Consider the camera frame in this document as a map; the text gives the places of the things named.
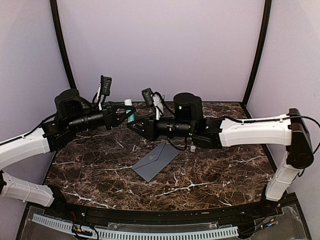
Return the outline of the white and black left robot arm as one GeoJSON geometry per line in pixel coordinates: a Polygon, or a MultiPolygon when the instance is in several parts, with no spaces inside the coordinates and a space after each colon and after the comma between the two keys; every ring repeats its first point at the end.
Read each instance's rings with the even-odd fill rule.
{"type": "Polygon", "coordinates": [[[112,101],[94,106],[77,89],[63,91],[54,99],[56,113],[45,118],[28,133],[0,144],[0,195],[49,207],[60,218],[67,218],[70,206],[58,196],[56,187],[16,178],[4,168],[40,154],[52,153],[74,140],[77,133],[104,126],[118,127],[136,111],[132,105],[112,101]]]}

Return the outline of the green and white glue stick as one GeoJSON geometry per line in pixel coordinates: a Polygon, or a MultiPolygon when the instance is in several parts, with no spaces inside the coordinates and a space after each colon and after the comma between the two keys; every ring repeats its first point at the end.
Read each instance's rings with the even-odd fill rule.
{"type": "Polygon", "coordinates": [[[125,99],[124,105],[126,106],[125,109],[125,116],[127,123],[131,123],[135,120],[135,110],[133,109],[133,103],[131,99],[125,99]]]}

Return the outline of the grey paper envelope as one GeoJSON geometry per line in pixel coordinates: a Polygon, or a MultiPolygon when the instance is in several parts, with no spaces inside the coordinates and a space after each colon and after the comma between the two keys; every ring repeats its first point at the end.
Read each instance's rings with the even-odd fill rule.
{"type": "Polygon", "coordinates": [[[146,182],[150,182],[161,172],[180,152],[167,144],[160,143],[131,168],[146,182]]]}

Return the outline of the white glue stick cap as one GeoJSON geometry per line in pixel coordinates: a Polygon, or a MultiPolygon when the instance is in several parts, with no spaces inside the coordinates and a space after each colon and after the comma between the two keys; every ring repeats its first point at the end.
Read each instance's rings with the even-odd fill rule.
{"type": "Polygon", "coordinates": [[[191,151],[192,153],[195,153],[195,152],[196,152],[196,147],[195,147],[194,145],[191,145],[191,146],[190,146],[190,151],[191,151]]]}

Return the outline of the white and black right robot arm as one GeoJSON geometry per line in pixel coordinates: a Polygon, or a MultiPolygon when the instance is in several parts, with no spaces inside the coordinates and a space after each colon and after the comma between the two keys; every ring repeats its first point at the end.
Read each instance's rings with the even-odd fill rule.
{"type": "Polygon", "coordinates": [[[267,118],[205,118],[202,99],[182,92],[173,98],[172,116],[165,117],[167,105],[158,92],[147,88],[142,96],[155,113],[137,118],[127,127],[147,140],[154,141],[160,136],[190,138],[195,146],[203,149],[256,144],[285,146],[286,154],[266,186],[265,198],[255,205],[255,213],[260,217],[274,210],[274,202],[279,201],[295,178],[314,162],[317,149],[312,147],[304,122],[307,117],[296,108],[289,109],[287,114],[267,118]]]}

